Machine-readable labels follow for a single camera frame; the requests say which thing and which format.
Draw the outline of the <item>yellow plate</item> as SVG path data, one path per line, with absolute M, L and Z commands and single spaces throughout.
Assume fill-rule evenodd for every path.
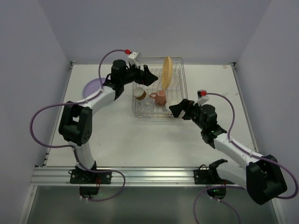
M 163 68 L 162 68 L 162 76 L 161 76 L 161 84 L 162 89 L 166 90 L 172 79 L 172 73 L 173 73 L 173 65 L 172 65 L 172 59 L 167 56 L 164 60 Z

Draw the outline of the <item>clear glass cup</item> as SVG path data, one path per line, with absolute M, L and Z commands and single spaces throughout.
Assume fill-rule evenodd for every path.
M 154 111 L 154 101 L 151 98 L 145 98 L 141 104 L 141 111 L 142 112 L 152 112 Z

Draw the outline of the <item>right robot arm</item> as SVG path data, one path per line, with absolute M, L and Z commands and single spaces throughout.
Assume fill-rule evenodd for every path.
M 199 105 L 183 99 L 169 110 L 177 118 L 184 112 L 184 120 L 192 120 L 200 129 L 203 141 L 212 148 L 224 153 L 238 164 L 211 164 L 211 175 L 231 181 L 248 192 L 251 199 L 259 205 L 270 201 L 287 191 L 287 185 L 274 156 L 262 156 L 249 149 L 241 150 L 226 130 L 217 123 L 217 113 L 212 105 Z

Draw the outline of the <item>white brown mug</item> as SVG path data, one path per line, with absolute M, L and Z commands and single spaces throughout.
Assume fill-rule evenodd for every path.
M 133 91 L 133 96 L 137 101 L 143 101 L 149 98 L 148 93 L 142 87 L 135 88 Z

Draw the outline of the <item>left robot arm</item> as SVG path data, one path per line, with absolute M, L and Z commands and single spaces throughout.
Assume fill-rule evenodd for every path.
M 83 103 L 71 101 L 66 103 L 58 132 L 73 148 L 77 161 L 76 166 L 79 169 L 91 171 L 95 165 L 89 146 L 93 115 L 102 107 L 119 98 L 125 85 L 135 82 L 150 86 L 157 80 L 158 77 L 150 72 L 147 65 L 143 65 L 141 69 L 136 65 L 127 66 L 124 60 L 115 60 L 103 87 L 91 95 L 91 98 L 86 99 Z

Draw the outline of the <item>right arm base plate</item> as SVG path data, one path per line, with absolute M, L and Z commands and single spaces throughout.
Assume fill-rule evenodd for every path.
M 226 185 L 227 180 L 220 178 L 217 173 L 217 168 L 221 164 L 226 162 L 227 160 L 220 159 L 209 164 L 208 166 L 202 164 L 198 169 L 193 170 L 194 183 L 204 184 L 206 185 L 206 188 L 210 187 L 211 185 Z M 207 190 L 207 194 L 210 197 L 219 200 L 225 197 L 226 192 L 227 191 L 225 188 L 215 188 Z

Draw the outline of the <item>white blue striped bowl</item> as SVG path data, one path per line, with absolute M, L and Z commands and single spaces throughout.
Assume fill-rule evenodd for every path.
M 173 105 L 177 105 L 179 104 L 179 101 L 175 100 L 175 99 L 169 99 L 166 101 L 165 105 L 164 105 L 164 111 L 165 112 L 171 112 L 170 110 L 170 106 L 173 106 Z

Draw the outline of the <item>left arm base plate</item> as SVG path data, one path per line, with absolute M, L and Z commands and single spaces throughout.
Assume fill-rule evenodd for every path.
M 79 187 L 79 194 L 88 198 L 97 195 L 101 184 L 110 184 L 112 172 L 93 173 L 75 167 L 68 171 L 70 174 L 70 184 L 95 184 L 95 187 Z

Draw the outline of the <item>purple plate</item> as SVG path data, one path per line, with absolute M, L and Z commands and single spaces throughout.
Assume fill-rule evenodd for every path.
M 88 98 L 90 95 L 98 91 L 100 87 L 101 87 L 101 83 L 99 78 L 89 81 L 83 88 L 82 97 Z

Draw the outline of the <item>pink dotted mug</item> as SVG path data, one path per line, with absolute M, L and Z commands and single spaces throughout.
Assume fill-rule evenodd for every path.
M 165 105 L 167 101 L 167 96 L 164 90 L 158 90 L 150 94 L 150 98 L 154 99 L 155 104 L 158 106 Z

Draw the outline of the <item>aluminium mounting rail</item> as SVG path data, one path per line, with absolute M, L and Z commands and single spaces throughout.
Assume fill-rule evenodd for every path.
M 70 186 L 71 170 L 74 167 L 37 167 L 31 177 L 31 186 Z M 111 187 L 123 185 L 125 176 L 128 187 L 193 187 L 208 185 L 207 181 L 196 182 L 198 177 L 194 171 L 197 167 L 181 168 L 144 168 L 144 167 L 116 167 L 99 168 L 100 170 L 115 170 L 109 178 Z

